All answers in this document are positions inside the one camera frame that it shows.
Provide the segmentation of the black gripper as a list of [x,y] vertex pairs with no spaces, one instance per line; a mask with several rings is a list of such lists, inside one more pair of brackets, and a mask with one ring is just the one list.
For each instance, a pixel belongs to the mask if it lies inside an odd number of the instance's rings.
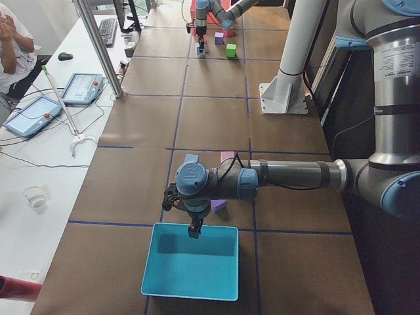
[[196,26],[197,43],[200,48],[205,48],[205,26]]
[[190,237],[194,237],[195,239],[198,239],[201,234],[201,227],[203,224],[203,219],[209,214],[209,210],[203,210],[200,212],[193,212],[188,211],[188,215],[192,219],[191,223],[188,227],[188,235]]

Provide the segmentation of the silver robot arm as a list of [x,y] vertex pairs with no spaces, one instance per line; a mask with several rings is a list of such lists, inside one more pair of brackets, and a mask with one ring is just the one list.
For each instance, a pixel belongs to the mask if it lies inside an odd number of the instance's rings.
[[225,10],[220,1],[196,1],[196,17],[193,24],[198,35],[199,51],[202,53],[205,48],[204,35],[207,32],[207,15],[209,13],[217,19],[222,29],[229,30],[233,26],[235,19],[239,18],[258,2],[258,0],[240,0],[228,10]]
[[340,1],[335,46],[373,52],[374,153],[366,159],[246,164],[233,156],[210,169],[188,154],[162,207],[188,213],[191,238],[199,237],[213,200],[252,200],[267,185],[336,188],[400,219],[419,220],[419,2]]

